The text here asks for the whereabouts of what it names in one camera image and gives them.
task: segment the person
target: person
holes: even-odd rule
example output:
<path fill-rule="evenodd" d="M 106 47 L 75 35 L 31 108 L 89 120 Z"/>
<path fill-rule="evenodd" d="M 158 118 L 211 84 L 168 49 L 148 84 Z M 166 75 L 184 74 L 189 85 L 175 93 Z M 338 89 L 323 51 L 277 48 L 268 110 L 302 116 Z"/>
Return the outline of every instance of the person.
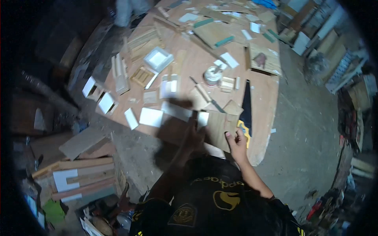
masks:
<path fill-rule="evenodd" d="M 191 119 L 168 170 L 137 204 L 129 235 L 305 235 L 249 163 L 242 130 L 225 133 L 240 170 L 218 157 L 193 158 L 204 134 Z"/>

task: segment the finger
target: finger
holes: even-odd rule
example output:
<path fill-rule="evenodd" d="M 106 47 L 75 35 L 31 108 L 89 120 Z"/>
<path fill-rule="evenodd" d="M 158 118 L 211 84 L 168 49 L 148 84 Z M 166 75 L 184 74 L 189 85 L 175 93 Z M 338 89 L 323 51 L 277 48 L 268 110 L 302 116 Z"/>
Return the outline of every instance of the finger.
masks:
<path fill-rule="evenodd" d="M 240 127 L 237 128 L 236 133 L 238 135 L 238 138 L 242 141 L 246 140 L 246 137 L 244 136 L 244 133 Z"/>
<path fill-rule="evenodd" d="M 230 149 L 232 150 L 236 146 L 235 138 L 230 132 L 226 132 L 225 135 L 228 145 L 230 145 Z"/>

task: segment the small wooden frame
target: small wooden frame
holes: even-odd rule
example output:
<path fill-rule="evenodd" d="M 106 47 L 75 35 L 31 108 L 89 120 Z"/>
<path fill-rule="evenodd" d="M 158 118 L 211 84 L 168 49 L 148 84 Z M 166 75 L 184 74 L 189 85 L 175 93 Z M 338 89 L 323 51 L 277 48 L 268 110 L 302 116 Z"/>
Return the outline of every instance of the small wooden frame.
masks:
<path fill-rule="evenodd" d="M 112 73 L 118 96 L 130 90 L 129 77 L 127 76 L 126 68 L 125 59 L 121 60 L 119 53 L 112 57 Z"/>
<path fill-rule="evenodd" d="M 223 77 L 222 81 L 220 82 L 219 88 L 221 92 L 230 93 L 234 90 L 235 86 L 235 79 Z"/>
<path fill-rule="evenodd" d="M 150 81 L 155 80 L 158 73 L 150 70 L 149 68 L 145 68 L 144 66 L 140 66 L 135 73 L 130 78 L 135 83 L 139 84 L 140 86 L 148 89 L 148 85 L 150 85 Z"/>
<path fill-rule="evenodd" d="M 147 89 L 143 92 L 143 106 L 156 106 L 159 104 L 159 89 Z"/>

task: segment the plywood tabletop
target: plywood tabletop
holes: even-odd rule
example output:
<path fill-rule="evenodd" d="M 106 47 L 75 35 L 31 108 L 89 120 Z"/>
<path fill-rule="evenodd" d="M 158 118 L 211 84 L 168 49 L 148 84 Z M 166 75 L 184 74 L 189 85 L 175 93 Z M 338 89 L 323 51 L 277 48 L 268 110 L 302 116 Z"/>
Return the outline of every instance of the plywood tabletop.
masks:
<path fill-rule="evenodd" d="M 162 0 L 156 5 L 156 7 L 168 7 L 175 1 L 176 0 Z M 196 7 L 197 9 L 201 9 L 202 7 L 210 3 L 218 5 L 214 0 L 192 0 L 192 4 L 188 5 L 183 3 L 173 9 L 170 9 L 169 11 L 167 11 L 167 13 L 170 15 L 170 20 L 174 21 L 176 24 L 185 25 L 185 23 L 180 23 L 178 19 L 184 14 L 191 12 L 185 10 L 186 8 Z M 259 13 L 268 11 L 268 9 L 260 6 L 260 8 L 254 11 L 255 12 L 252 12 L 251 14 L 257 15 Z M 157 25 L 159 27 L 158 30 L 161 33 L 162 40 L 166 45 L 166 48 L 164 50 L 173 54 L 175 58 L 179 50 L 186 50 L 186 57 L 183 60 L 183 66 L 181 69 L 181 81 L 179 83 L 179 91 L 182 98 L 186 98 L 189 91 L 194 88 L 194 83 L 189 78 L 189 76 L 192 76 L 197 80 L 197 82 L 202 84 L 209 95 L 214 100 L 216 100 L 221 107 L 224 107 L 231 99 L 234 100 L 239 106 L 241 106 L 243 102 L 246 80 L 248 79 L 250 81 L 250 85 L 253 88 L 251 89 L 253 134 L 247 155 L 252 165 L 258 165 L 264 158 L 268 141 L 270 139 L 270 131 L 276 112 L 279 77 L 251 71 L 250 69 L 246 68 L 245 49 L 243 45 L 245 37 L 241 32 L 242 29 L 249 29 L 249 21 L 245 18 L 245 16 L 243 16 L 243 20 L 240 20 L 237 23 L 234 22 L 231 24 L 218 24 L 221 24 L 226 31 L 235 36 L 235 42 L 231 42 L 224 46 L 240 64 L 234 69 L 228 67 L 223 72 L 223 76 L 230 78 L 241 78 L 240 89 L 238 91 L 234 90 L 231 93 L 222 93 L 220 91 L 220 88 L 210 88 L 204 83 L 203 73 L 210 66 L 214 66 L 213 62 L 216 61 L 214 57 L 212 57 L 198 45 L 186 40 L 181 34 L 176 33 L 171 29 L 167 29 L 161 24 Z M 136 38 L 138 35 L 148 30 L 153 29 L 153 27 L 153 14 L 149 13 L 134 30 L 134 32 L 128 38 L 128 41 Z M 266 29 L 272 29 L 274 32 L 277 32 L 275 20 L 271 20 L 270 22 L 266 23 Z M 250 40 L 250 42 L 279 53 L 279 45 L 277 40 L 274 43 L 271 43 L 262 34 L 252 33 L 251 31 L 249 31 L 249 33 L 253 38 L 252 40 Z M 124 57 L 126 60 L 126 64 L 128 66 L 127 73 L 130 77 L 143 64 L 143 60 L 138 60 L 134 64 L 132 64 L 129 52 L 121 51 L 120 54 L 121 57 Z M 165 68 L 158 75 L 151 88 L 158 88 L 161 83 L 161 77 L 167 73 L 168 68 Z M 134 82 L 130 82 L 130 90 L 122 94 L 121 96 L 116 96 L 115 85 L 111 71 L 106 78 L 105 86 L 112 92 L 114 97 L 117 98 L 119 105 L 116 107 L 112 115 L 105 115 L 98 106 L 96 107 L 96 112 L 117 123 L 129 127 L 124 112 L 129 108 L 132 108 L 136 119 L 139 120 L 140 112 L 143 106 L 143 88 Z M 160 109 L 161 102 L 162 101 L 160 101 L 160 104 L 158 106 L 153 106 L 152 108 Z M 204 109 L 217 111 L 213 104 L 209 104 Z M 153 135 L 173 144 L 179 144 L 181 142 L 183 130 L 185 129 L 185 127 L 186 123 L 184 121 L 178 119 L 170 119 L 169 122 L 162 125 L 160 129 L 147 125 L 139 125 L 136 130 L 148 135 Z"/>

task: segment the black t-shirt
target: black t-shirt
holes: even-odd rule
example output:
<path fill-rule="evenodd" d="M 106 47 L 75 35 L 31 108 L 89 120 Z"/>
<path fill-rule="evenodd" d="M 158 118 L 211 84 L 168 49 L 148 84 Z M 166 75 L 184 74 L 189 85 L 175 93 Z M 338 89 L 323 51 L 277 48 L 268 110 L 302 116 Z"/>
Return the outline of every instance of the black t-shirt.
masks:
<path fill-rule="evenodd" d="M 172 204 L 149 199 L 137 205 L 130 235 L 301 235 L 289 208 L 264 199 L 229 161 L 191 160 L 191 175 Z"/>

